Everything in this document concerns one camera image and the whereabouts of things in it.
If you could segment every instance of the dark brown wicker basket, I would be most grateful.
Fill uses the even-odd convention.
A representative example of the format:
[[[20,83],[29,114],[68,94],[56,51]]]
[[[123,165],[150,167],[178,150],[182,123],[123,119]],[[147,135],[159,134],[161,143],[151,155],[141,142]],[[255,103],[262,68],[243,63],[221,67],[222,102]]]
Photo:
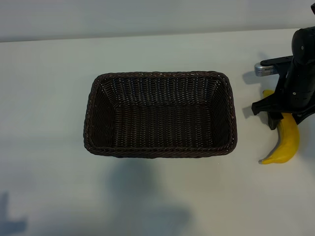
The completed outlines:
[[[85,148],[116,157],[207,157],[236,146],[228,78],[214,71],[98,76],[84,123]]]

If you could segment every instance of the white tabletop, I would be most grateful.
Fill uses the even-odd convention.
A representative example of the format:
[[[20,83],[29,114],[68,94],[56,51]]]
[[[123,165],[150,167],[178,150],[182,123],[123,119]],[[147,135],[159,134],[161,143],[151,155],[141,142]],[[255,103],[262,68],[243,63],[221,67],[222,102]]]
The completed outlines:
[[[315,116],[299,125],[295,157],[265,166],[278,134],[249,108],[278,79],[256,77],[254,64],[291,55],[295,31],[0,43],[0,225],[20,222],[28,236],[314,235]],[[84,149],[97,75],[196,70],[230,79],[231,154],[134,160]]]

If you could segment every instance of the silver metal part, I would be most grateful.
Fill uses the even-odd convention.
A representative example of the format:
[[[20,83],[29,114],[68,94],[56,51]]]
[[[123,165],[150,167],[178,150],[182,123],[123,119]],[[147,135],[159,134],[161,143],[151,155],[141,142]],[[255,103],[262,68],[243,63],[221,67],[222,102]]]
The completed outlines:
[[[270,66],[262,66],[260,63],[255,65],[255,74],[256,76],[267,76],[267,75],[275,75],[277,71],[273,65]]]

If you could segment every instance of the banana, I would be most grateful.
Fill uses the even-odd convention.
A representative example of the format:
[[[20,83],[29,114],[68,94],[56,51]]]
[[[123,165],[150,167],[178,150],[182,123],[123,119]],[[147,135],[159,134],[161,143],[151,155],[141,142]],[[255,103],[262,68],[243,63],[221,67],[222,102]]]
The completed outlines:
[[[274,92],[265,90],[263,97]],[[297,124],[290,113],[282,113],[283,119],[278,124],[280,132],[280,144],[278,148],[267,158],[259,161],[260,164],[284,163],[290,160],[297,152],[300,144],[300,134]]]

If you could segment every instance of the basket rim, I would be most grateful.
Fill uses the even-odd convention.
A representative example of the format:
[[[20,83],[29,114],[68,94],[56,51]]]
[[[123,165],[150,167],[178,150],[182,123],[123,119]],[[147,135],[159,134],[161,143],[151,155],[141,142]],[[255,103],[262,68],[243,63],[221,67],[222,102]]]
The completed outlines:
[[[221,80],[223,82],[224,88],[226,89],[227,94],[229,97],[225,97],[229,103],[229,116],[228,116],[228,124],[230,126],[229,129],[229,140],[226,145],[219,146],[219,147],[98,147],[93,143],[91,138],[92,129],[89,129],[89,124],[91,124],[93,114],[93,107],[95,104],[94,94],[97,93],[97,89],[100,86],[100,83],[106,83],[113,79],[116,79],[122,75],[129,75],[137,78],[147,78],[147,77],[166,77],[166,76],[174,76],[176,78],[183,77],[187,78],[189,75],[199,75],[206,76],[207,79],[213,80],[214,77],[216,80]],[[236,129],[236,117],[235,117],[235,108],[234,108],[234,99],[232,88],[229,82],[229,79],[226,75],[216,71],[188,71],[188,72],[122,72],[122,73],[107,73],[99,75],[93,82],[91,92],[89,95],[89,101],[87,104],[87,111],[84,120],[84,146],[85,148],[93,153],[98,155],[115,155],[121,153],[131,153],[136,154],[138,152],[146,152],[149,151],[158,154],[159,152],[183,152],[183,151],[191,151],[191,152],[198,152],[199,154],[206,154],[206,155],[225,155],[232,152],[237,144],[237,129]]]

